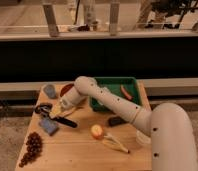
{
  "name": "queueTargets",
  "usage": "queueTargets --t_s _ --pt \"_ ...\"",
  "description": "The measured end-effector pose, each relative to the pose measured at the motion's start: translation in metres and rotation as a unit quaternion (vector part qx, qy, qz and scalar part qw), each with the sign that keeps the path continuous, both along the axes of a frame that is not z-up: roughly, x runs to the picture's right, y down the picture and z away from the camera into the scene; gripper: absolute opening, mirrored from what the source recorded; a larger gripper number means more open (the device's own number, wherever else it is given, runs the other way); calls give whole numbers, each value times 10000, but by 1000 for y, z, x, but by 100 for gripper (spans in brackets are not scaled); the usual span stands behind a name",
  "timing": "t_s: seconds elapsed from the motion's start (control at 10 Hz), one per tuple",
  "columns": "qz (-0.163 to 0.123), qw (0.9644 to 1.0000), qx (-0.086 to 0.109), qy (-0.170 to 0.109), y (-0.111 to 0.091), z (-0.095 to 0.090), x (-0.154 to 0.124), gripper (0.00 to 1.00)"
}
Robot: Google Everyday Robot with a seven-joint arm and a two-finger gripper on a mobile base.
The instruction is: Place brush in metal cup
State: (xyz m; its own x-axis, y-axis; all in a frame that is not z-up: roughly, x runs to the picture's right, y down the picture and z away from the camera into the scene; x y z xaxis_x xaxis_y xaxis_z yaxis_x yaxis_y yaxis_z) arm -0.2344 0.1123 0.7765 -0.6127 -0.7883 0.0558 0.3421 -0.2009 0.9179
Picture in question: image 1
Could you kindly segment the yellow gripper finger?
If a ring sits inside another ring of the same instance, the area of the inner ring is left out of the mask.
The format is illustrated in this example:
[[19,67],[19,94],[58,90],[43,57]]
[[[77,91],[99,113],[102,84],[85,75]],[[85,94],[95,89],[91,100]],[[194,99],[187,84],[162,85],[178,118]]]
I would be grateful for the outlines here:
[[56,103],[52,108],[51,111],[49,113],[49,116],[51,119],[59,116],[62,113],[62,108],[61,105],[59,103]]

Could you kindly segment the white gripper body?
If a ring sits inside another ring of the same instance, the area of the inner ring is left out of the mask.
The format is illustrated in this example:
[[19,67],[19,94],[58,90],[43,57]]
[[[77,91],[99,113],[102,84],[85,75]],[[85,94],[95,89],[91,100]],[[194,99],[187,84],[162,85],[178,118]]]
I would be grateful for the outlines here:
[[71,109],[85,99],[85,96],[80,94],[74,87],[68,91],[64,90],[61,95],[60,105],[63,109]]

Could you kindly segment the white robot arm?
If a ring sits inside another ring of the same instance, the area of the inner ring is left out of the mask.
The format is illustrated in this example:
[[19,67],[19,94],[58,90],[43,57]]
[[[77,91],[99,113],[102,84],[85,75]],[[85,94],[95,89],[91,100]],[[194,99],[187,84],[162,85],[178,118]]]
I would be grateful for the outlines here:
[[175,103],[153,110],[101,88],[92,77],[79,76],[57,102],[62,111],[77,106],[87,96],[151,138],[152,171],[198,171],[198,155],[191,120]]

